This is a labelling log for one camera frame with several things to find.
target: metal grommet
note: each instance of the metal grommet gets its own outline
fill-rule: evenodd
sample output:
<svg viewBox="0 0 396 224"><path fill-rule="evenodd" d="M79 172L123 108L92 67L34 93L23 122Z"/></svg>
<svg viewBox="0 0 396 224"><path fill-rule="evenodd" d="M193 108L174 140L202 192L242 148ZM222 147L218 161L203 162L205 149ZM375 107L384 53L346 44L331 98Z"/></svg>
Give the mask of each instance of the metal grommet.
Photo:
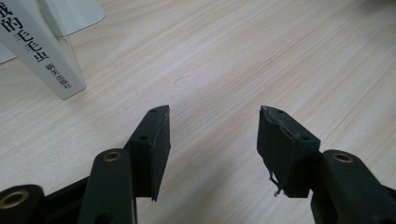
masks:
<svg viewBox="0 0 396 224"><path fill-rule="evenodd" d="M117 161L122 156L119 152L109 152L104 157L104 161Z"/></svg>
<svg viewBox="0 0 396 224"><path fill-rule="evenodd" d="M340 153L340 152L333 153L332 157L335 160L340 161L340 162L345 162L345 163L352 163L353 162L353 159L350 156L348 156L347 154L344 154L344 153Z"/></svg>
<svg viewBox="0 0 396 224"><path fill-rule="evenodd" d="M23 203L29 197L29 191L20 189L6 195L0 200L0 209L8 209Z"/></svg>

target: black mechanical part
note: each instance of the black mechanical part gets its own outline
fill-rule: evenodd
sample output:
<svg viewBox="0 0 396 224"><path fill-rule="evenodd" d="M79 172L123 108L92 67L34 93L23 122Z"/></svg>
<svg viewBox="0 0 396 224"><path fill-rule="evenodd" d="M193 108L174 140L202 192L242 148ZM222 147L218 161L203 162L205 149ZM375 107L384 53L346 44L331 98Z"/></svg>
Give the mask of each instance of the black mechanical part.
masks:
<svg viewBox="0 0 396 224"><path fill-rule="evenodd" d="M0 224L135 224L135 198L157 200L169 150L163 105L147 113L124 149L99 154L90 176L48 196L35 185L0 192Z"/></svg>
<svg viewBox="0 0 396 224"><path fill-rule="evenodd" d="M319 140L285 112L262 106L257 147L288 197L305 198L312 189L316 223L396 224L396 191L382 186L358 157L320 153Z"/></svg>

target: light wood grain surface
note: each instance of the light wood grain surface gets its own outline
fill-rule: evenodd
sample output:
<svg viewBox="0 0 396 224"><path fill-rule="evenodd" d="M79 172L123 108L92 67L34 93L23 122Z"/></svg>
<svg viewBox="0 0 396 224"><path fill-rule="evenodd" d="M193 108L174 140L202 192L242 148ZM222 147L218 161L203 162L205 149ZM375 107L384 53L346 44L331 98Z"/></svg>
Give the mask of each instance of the light wood grain surface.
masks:
<svg viewBox="0 0 396 224"><path fill-rule="evenodd" d="M80 180L158 105L172 149L140 223L314 223L309 199L273 196L260 105L396 189L394 0L98 2L106 18L70 36L85 91L63 101L20 60L0 65L0 189Z"/></svg>

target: white book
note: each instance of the white book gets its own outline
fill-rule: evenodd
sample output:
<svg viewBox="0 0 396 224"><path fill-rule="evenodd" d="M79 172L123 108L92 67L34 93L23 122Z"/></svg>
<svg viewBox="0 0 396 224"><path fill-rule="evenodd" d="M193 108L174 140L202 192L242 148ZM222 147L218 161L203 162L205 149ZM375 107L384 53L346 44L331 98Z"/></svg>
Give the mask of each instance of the white book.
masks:
<svg viewBox="0 0 396 224"><path fill-rule="evenodd" d="M0 0L0 42L62 99L85 89L71 43L45 0Z"/></svg>

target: wooden table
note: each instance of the wooden table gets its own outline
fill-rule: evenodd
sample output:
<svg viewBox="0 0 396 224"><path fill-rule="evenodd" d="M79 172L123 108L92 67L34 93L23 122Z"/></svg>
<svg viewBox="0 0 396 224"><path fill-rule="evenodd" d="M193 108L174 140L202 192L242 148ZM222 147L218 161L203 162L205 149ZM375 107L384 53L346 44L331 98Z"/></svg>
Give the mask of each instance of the wooden table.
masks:
<svg viewBox="0 0 396 224"><path fill-rule="evenodd" d="M0 189L80 180L158 105L171 108L172 149L140 223L314 223L309 199L273 196L261 105L396 189L395 1L99 3L106 18L70 37L85 91L63 101L20 60L0 65Z"/></svg>

